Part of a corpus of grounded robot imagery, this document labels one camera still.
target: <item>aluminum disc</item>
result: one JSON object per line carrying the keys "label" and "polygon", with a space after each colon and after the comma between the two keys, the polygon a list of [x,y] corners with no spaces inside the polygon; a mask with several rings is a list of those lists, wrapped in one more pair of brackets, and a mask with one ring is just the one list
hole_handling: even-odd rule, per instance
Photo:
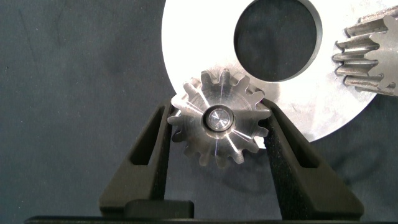
{"label": "aluminum disc", "polygon": [[301,71],[281,82],[259,80],[240,64],[234,48],[234,32],[243,11],[252,0],[168,0],[162,21],[162,48],[170,81],[177,93],[183,82],[228,68],[232,74],[249,75],[309,140],[320,139],[344,126],[374,98],[358,92],[335,75],[331,57],[340,52],[337,40],[344,28],[362,16],[394,6],[395,0],[298,0],[311,12],[317,27],[317,43]]}

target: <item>steel gear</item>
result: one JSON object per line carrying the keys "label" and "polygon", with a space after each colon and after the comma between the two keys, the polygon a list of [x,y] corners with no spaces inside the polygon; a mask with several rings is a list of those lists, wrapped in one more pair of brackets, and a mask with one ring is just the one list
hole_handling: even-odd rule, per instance
{"label": "steel gear", "polygon": [[187,156],[199,152],[201,166],[215,156],[218,167],[224,167],[227,157],[244,162],[243,149],[259,150],[254,138],[267,136],[268,130],[258,122],[271,111],[248,76],[232,76],[227,69],[217,76],[202,72],[200,80],[192,78],[183,87],[186,94],[172,98],[175,111],[167,121],[178,126],[172,139],[187,142]]}
{"label": "steel gear", "polygon": [[345,84],[358,90],[398,96],[398,6],[363,17],[346,28],[349,39],[337,42],[343,62],[336,70],[346,75]]}

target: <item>gear tooth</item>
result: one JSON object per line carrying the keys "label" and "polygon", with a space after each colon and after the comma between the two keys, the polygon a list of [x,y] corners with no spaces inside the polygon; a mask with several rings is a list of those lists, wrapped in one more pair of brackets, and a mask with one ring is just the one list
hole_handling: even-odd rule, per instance
{"label": "gear tooth", "polygon": [[211,76],[209,72],[202,72],[200,76],[200,81],[201,81],[201,89],[203,90],[204,88],[208,88],[209,86],[213,85],[213,82],[211,80]]}
{"label": "gear tooth", "polygon": [[221,72],[220,75],[220,80],[219,80],[219,84],[224,86],[224,85],[230,85],[229,82],[231,80],[231,74],[229,72],[228,69],[224,69],[223,72]]}
{"label": "gear tooth", "polygon": [[181,111],[174,109],[174,112],[167,118],[167,122],[173,126],[178,126],[182,123]]}
{"label": "gear tooth", "polygon": [[184,83],[184,90],[188,93],[190,99],[198,93],[198,90],[190,82]]}
{"label": "gear tooth", "polygon": [[382,68],[381,66],[375,66],[369,71],[369,76],[370,77],[380,77],[382,74]]}
{"label": "gear tooth", "polygon": [[209,160],[210,160],[210,154],[209,153],[200,154],[199,165],[207,166],[209,164]]}
{"label": "gear tooth", "polygon": [[244,162],[244,157],[241,151],[233,154],[232,158],[237,164],[242,164]]}
{"label": "gear tooth", "polygon": [[249,87],[250,78],[248,76],[244,76],[242,79],[238,81],[238,84],[234,88],[236,88],[241,93],[246,93],[246,89]]}
{"label": "gear tooth", "polygon": [[383,37],[384,37],[385,34],[386,34],[386,33],[374,33],[374,34],[372,34],[372,35],[370,36],[370,39],[371,39],[373,42],[375,42],[375,43],[377,43],[377,44],[380,44],[380,43],[382,42]]}
{"label": "gear tooth", "polygon": [[221,157],[221,156],[216,156],[216,160],[217,160],[217,166],[219,168],[225,168],[226,167],[226,158],[225,157]]}
{"label": "gear tooth", "polygon": [[182,142],[185,139],[186,139],[186,135],[185,135],[184,131],[182,131],[181,129],[177,129],[172,137],[173,142]]}
{"label": "gear tooth", "polygon": [[249,103],[253,106],[253,108],[256,108],[256,104],[259,103],[262,99],[264,99],[264,94],[262,91],[257,91],[252,95],[250,95],[249,98],[250,98]]}
{"label": "gear tooth", "polygon": [[380,81],[378,88],[379,88],[379,89],[387,88],[387,86],[389,86],[391,83],[392,83],[392,82],[391,82],[390,80],[388,80],[388,78],[384,77],[384,78]]}
{"label": "gear tooth", "polygon": [[248,141],[246,143],[245,149],[247,149],[251,153],[257,153],[260,150],[258,145],[253,141]]}
{"label": "gear tooth", "polygon": [[259,136],[259,137],[267,137],[268,135],[268,129],[266,128],[262,128],[262,127],[258,127],[256,132],[254,133],[254,136]]}

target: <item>metal gear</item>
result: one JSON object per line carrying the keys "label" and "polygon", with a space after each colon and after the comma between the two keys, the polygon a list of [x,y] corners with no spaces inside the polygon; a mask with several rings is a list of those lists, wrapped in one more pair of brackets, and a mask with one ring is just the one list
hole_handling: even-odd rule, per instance
{"label": "metal gear", "polygon": [[183,87],[186,94],[172,98],[175,111],[167,121],[178,126],[172,140],[187,142],[187,156],[199,152],[201,166],[215,156],[222,168],[227,157],[243,163],[243,149],[259,150],[254,138],[267,136],[268,130],[258,122],[271,111],[261,103],[264,93],[250,85],[248,76],[232,76],[227,69],[217,76],[202,72],[200,80],[191,78]]}
{"label": "metal gear", "polygon": [[349,39],[337,42],[343,62],[336,70],[344,83],[357,90],[398,96],[398,6],[363,17],[346,28]]}

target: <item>black plastic bracket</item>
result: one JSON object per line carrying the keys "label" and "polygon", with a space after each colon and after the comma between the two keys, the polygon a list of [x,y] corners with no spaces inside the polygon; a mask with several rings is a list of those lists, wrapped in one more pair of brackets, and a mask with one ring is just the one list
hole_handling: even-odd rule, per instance
{"label": "black plastic bracket", "polygon": [[[270,101],[263,103],[273,112],[260,125],[269,130],[264,142],[283,220],[359,220],[362,203],[282,110]],[[170,99],[156,109],[101,195],[100,210],[111,220],[35,217],[26,223],[201,222],[191,219],[192,202],[164,200],[172,133],[167,117],[172,110]]]}
{"label": "black plastic bracket", "polygon": [[284,220],[359,220],[364,207],[274,103],[265,144]]}
{"label": "black plastic bracket", "polygon": [[[99,198],[104,217],[193,218],[191,202],[165,201],[172,127],[170,99],[158,106]],[[152,207],[157,212],[143,208]]]}

